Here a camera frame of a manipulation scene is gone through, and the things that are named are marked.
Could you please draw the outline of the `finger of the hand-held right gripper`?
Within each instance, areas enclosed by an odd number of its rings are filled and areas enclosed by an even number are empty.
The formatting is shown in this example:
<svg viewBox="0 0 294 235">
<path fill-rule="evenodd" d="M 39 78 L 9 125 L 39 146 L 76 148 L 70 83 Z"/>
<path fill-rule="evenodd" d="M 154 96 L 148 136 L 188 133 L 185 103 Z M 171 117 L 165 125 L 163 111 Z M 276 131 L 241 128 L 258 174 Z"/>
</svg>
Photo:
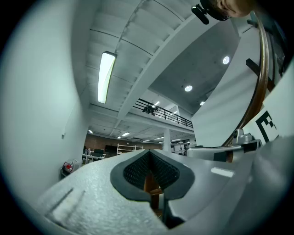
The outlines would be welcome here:
<svg viewBox="0 0 294 235">
<path fill-rule="evenodd" d="M 196 159 L 232 162 L 233 152 L 241 150 L 240 145 L 226 147 L 191 147 L 187 150 L 186 156 Z"/>
</svg>

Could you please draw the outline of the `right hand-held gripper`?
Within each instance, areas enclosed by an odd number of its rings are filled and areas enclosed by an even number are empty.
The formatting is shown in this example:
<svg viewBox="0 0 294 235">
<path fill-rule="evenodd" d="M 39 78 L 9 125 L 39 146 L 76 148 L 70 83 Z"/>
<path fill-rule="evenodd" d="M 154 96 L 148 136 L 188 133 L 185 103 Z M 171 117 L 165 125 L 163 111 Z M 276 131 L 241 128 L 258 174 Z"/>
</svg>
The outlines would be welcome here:
<svg viewBox="0 0 294 235">
<path fill-rule="evenodd" d="M 258 142 L 265 145 L 279 137 L 294 136 L 294 77 L 283 77 L 263 101 L 263 109 L 233 133 L 232 145 Z"/>
</svg>

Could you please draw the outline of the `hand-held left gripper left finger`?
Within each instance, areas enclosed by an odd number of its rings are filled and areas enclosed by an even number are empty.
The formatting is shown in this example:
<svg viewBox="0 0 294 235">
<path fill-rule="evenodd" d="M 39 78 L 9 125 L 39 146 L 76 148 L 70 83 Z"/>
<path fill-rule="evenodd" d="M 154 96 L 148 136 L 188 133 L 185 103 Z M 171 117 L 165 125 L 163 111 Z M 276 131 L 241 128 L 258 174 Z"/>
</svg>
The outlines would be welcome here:
<svg viewBox="0 0 294 235">
<path fill-rule="evenodd" d="M 129 152 L 88 163 L 49 188 L 37 210 L 79 235 L 159 235 L 168 228 L 146 201 L 130 201 L 111 184 L 110 173 L 137 154 Z"/>
</svg>

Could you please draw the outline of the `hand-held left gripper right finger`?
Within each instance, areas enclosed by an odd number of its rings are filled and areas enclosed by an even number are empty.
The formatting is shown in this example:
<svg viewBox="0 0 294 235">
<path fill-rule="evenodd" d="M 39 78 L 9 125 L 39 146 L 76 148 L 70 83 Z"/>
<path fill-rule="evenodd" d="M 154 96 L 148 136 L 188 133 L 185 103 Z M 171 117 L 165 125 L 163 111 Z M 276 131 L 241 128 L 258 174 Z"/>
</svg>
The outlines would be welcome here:
<svg viewBox="0 0 294 235">
<path fill-rule="evenodd" d="M 151 229 L 244 229 L 242 196 L 253 156 L 237 163 L 150 150 L 149 169 L 164 193 L 163 219 Z"/>
</svg>

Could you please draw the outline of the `white column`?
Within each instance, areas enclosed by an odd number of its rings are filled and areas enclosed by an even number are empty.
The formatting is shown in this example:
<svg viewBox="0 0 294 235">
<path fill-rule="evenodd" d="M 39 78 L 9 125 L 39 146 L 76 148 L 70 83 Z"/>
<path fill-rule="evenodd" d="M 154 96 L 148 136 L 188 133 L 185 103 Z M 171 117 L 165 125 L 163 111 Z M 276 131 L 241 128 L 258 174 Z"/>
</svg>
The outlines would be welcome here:
<svg viewBox="0 0 294 235">
<path fill-rule="evenodd" d="M 164 130 L 164 150 L 171 152 L 170 130 Z"/>
</svg>

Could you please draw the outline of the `black mezzanine railing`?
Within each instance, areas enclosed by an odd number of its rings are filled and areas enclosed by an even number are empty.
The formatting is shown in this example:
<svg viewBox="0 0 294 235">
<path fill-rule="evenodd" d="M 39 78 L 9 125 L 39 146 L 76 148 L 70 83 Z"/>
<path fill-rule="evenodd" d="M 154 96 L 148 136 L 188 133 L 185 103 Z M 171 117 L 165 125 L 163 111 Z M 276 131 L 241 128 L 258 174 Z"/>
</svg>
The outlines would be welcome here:
<svg viewBox="0 0 294 235">
<path fill-rule="evenodd" d="M 169 111 L 159 106 L 159 101 L 156 103 L 151 103 L 146 100 L 139 98 L 133 108 L 140 110 L 143 113 L 150 114 L 154 117 L 158 117 L 173 123 L 184 125 L 189 128 L 193 128 L 193 124 L 190 120 L 179 116 L 177 111 Z"/>
</svg>

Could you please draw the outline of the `white shelf rack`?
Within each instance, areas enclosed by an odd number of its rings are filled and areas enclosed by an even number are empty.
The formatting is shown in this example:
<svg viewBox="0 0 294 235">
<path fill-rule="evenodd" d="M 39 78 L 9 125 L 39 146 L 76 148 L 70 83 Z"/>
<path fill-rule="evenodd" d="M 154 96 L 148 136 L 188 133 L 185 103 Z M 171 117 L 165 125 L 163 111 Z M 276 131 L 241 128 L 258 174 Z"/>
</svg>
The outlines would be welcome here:
<svg viewBox="0 0 294 235">
<path fill-rule="evenodd" d="M 137 146 L 137 145 L 120 145 L 117 144 L 117 152 L 116 155 L 121 155 L 127 152 L 133 152 L 133 151 L 137 151 L 137 150 L 143 150 L 144 147 L 143 146 Z"/>
</svg>

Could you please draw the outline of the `long ceiling light fixture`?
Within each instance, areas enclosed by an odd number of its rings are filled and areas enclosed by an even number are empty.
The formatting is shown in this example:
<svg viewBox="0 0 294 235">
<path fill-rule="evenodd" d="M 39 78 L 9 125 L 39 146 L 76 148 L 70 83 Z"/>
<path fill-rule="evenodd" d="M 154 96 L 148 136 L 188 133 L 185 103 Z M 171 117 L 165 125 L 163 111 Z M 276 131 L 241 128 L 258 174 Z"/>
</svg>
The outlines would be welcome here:
<svg viewBox="0 0 294 235">
<path fill-rule="evenodd" d="M 99 74 L 98 74 L 98 90 L 97 101 L 105 104 L 107 100 L 107 91 L 109 87 L 110 78 L 112 76 L 113 67 L 116 61 L 117 55 L 105 51 L 102 53 Z"/>
</svg>

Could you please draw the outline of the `brown wooden frame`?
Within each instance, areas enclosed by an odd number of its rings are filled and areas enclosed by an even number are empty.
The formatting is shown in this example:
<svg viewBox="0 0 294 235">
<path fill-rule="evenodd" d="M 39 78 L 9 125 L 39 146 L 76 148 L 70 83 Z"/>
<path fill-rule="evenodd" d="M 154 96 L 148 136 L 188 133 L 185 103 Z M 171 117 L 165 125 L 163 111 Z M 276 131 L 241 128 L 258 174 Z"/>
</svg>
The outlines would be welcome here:
<svg viewBox="0 0 294 235">
<path fill-rule="evenodd" d="M 151 209 L 158 218 L 161 218 L 163 215 L 163 209 L 159 208 L 159 196 L 163 195 L 163 191 L 151 171 L 145 177 L 144 191 L 151 196 Z"/>
</svg>

